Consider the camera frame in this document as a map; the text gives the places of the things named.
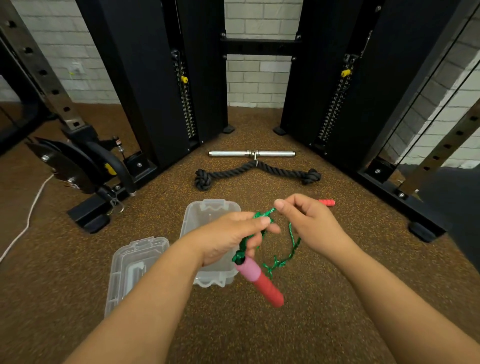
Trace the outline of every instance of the black rope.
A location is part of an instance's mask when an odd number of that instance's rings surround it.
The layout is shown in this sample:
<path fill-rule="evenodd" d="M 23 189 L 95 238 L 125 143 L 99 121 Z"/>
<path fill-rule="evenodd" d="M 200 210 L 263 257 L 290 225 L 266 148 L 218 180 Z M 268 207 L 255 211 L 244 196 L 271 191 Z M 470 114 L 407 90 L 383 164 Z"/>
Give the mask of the black rope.
<path fill-rule="evenodd" d="M 310 169 L 308 172 L 303 172 L 301 170 L 283 170 L 281 168 L 269 166 L 268 164 L 260 160 L 251 160 L 250 162 L 242 164 L 240 167 L 232 170 L 207 172 L 203 169 L 199 169 L 197 170 L 197 172 L 195 172 L 195 174 L 197 175 L 195 177 L 195 186 L 200 191 L 206 191 L 212 186 L 213 179 L 239 176 L 242 173 L 255 167 L 270 174 L 273 174 L 274 176 L 298 178 L 301 180 L 302 184 L 310 184 L 312 182 L 317 182 L 322 177 L 322 175 L 313 168 Z"/>

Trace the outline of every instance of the fingernail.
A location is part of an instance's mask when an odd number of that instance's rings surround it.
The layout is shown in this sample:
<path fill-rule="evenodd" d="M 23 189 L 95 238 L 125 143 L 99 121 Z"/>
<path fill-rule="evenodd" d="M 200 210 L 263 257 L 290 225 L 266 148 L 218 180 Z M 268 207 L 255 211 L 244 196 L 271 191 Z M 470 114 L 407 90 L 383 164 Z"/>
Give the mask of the fingernail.
<path fill-rule="evenodd" d="M 260 222 L 262 223 L 262 225 L 267 225 L 268 223 L 270 223 L 270 218 L 268 216 L 262 216 L 260 218 Z"/>
<path fill-rule="evenodd" d="M 274 204 L 274 206 L 277 210 L 283 209 L 283 206 L 285 205 L 285 203 L 281 199 L 275 200 L 275 202 L 273 202 L 273 204 Z"/>

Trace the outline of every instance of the red foam grip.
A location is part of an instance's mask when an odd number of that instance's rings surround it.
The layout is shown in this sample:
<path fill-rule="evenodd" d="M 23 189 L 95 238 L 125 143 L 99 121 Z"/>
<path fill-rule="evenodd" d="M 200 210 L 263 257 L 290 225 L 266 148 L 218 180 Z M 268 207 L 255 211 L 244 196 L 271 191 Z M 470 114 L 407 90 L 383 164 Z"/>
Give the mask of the red foam grip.
<path fill-rule="evenodd" d="M 271 280 L 262 272 L 257 281 L 253 282 L 258 291 L 264 295 L 268 302 L 272 304 L 273 307 L 282 307 L 283 306 L 283 295 L 275 287 Z"/>
<path fill-rule="evenodd" d="M 325 206 L 335 206 L 335 200 L 319 200 Z"/>

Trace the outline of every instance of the wall outlet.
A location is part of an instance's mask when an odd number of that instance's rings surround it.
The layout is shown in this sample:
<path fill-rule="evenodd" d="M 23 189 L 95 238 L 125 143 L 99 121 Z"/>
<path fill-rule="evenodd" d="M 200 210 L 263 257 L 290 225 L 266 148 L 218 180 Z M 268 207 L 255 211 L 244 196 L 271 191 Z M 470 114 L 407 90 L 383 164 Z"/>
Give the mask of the wall outlet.
<path fill-rule="evenodd" d="M 86 74 L 85 69 L 80 62 L 72 62 L 67 67 L 67 70 L 70 73 L 70 76 L 80 76 L 82 74 Z"/>

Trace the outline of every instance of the white cable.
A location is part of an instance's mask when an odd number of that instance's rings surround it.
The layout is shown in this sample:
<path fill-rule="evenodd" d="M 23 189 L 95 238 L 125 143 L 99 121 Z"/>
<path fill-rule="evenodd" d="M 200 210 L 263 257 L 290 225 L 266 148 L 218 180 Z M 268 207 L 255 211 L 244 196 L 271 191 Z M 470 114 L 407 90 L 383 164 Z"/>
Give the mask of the white cable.
<path fill-rule="evenodd" d="M 53 175 L 51 175 L 50 177 L 48 177 L 45 182 L 42 183 L 40 189 L 38 190 L 38 192 L 36 193 L 36 196 L 35 196 L 35 199 L 33 200 L 33 203 L 32 203 L 32 206 L 30 207 L 30 212 L 28 213 L 28 217 L 27 217 L 27 226 L 25 227 L 25 229 L 22 230 L 22 232 L 20 234 L 18 234 L 18 236 L 10 243 L 10 245 L 8 246 L 7 250 L 5 250 L 5 252 L 2 254 L 2 256 L 0 257 L 0 263 L 2 262 L 2 260 L 5 258 L 5 256 L 8 254 L 8 252 L 10 251 L 10 249 L 13 247 L 13 245 L 17 242 L 18 239 L 21 238 L 21 236 L 23 234 L 25 234 L 25 231 L 27 231 L 27 229 L 30 227 L 30 217 L 32 216 L 32 211 L 33 211 L 33 208 L 35 207 L 35 204 L 38 200 L 38 198 L 40 197 L 40 195 L 42 194 L 42 191 L 43 191 L 43 188 L 45 187 L 45 185 L 47 184 L 48 181 L 50 181 L 50 179 L 53 177 Z"/>

